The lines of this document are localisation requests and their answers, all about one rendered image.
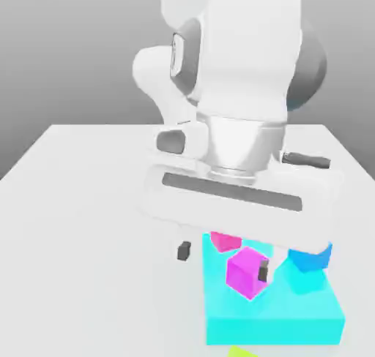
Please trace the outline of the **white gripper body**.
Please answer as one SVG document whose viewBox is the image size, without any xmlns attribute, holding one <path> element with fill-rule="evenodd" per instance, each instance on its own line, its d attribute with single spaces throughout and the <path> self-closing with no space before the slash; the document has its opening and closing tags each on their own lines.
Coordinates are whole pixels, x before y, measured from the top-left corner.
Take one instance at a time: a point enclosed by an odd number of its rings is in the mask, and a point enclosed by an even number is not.
<svg viewBox="0 0 375 357">
<path fill-rule="evenodd" d="M 278 162 L 252 184 L 157 164 L 145 174 L 141 206 L 179 225 L 318 254 L 333 240 L 343 182 L 343 172 L 334 168 Z"/>
</svg>

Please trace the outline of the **small magenta cube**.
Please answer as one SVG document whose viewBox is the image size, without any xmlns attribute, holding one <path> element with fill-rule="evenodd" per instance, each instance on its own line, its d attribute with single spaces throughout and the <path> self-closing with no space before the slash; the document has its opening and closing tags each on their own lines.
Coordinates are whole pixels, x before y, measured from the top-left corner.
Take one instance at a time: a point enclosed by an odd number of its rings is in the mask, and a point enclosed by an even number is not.
<svg viewBox="0 0 375 357">
<path fill-rule="evenodd" d="M 261 254 L 252 247 L 243 247 L 227 260 L 226 284 L 248 300 L 253 300 L 268 284 L 258 280 Z"/>
</svg>

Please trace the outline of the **small pink cube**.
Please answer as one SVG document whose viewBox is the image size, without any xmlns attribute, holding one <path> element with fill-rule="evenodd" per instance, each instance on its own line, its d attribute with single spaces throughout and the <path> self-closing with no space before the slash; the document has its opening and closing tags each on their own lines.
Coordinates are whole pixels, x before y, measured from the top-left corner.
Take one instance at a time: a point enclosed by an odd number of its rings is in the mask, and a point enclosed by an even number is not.
<svg viewBox="0 0 375 357">
<path fill-rule="evenodd" d="M 237 236 L 212 231 L 210 239 L 216 250 L 220 253 L 239 249 L 242 246 L 242 239 Z"/>
</svg>

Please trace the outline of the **small cyan cube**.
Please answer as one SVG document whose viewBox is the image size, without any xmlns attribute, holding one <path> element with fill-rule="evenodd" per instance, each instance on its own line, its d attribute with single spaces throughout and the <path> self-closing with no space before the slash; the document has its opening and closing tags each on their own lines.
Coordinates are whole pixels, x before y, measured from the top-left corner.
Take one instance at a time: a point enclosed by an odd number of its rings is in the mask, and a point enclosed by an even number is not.
<svg viewBox="0 0 375 357">
<path fill-rule="evenodd" d="M 280 271 L 289 287 L 297 295 L 324 290 L 327 285 L 323 270 L 302 272 L 290 259 L 283 262 Z"/>
</svg>

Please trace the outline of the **small blue cube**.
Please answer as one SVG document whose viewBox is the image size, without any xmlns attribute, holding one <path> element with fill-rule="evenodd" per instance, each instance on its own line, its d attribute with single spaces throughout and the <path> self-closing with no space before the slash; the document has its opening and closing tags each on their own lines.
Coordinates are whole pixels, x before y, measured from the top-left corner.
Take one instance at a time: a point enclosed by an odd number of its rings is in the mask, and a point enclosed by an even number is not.
<svg viewBox="0 0 375 357">
<path fill-rule="evenodd" d="M 333 244 L 329 243 L 325 250 L 316 254 L 290 249 L 288 258 L 301 272 L 323 270 L 329 265 L 332 248 Z"/>
</svg>

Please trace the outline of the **small yellow-green cube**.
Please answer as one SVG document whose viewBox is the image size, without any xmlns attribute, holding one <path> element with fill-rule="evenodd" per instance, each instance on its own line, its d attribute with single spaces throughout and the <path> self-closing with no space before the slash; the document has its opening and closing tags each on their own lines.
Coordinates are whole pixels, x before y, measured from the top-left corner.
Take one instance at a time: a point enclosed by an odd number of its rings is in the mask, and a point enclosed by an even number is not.
<svg viewBox="0 0 375 357">
<path fill-rule="evenodd" d="M 251 353 L 248 350 L 245 350 L 245 349 L 241 348 L 241 347 L 232 345 L 229 348 L 227 357 L 258 357 L 258 356 L 254 353 Z"/>
</svg>

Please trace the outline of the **large cyan box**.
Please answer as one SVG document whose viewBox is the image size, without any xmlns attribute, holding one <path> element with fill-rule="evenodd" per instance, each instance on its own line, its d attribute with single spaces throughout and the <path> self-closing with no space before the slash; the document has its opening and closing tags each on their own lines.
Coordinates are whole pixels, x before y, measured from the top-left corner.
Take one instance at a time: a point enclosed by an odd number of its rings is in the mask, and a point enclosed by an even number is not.
<svg viewBox="0 0 375 357">
<path fill-rule="evenodd" d="M 202 236 L 208 345 L 339 344 L 346 319 L 328 279 L 324 290 L 297 295 L 279 266 L 272 284 L 250 301 L 226 284 L 234 254 L 220 253 L 209 234 Z"/>
</svg>

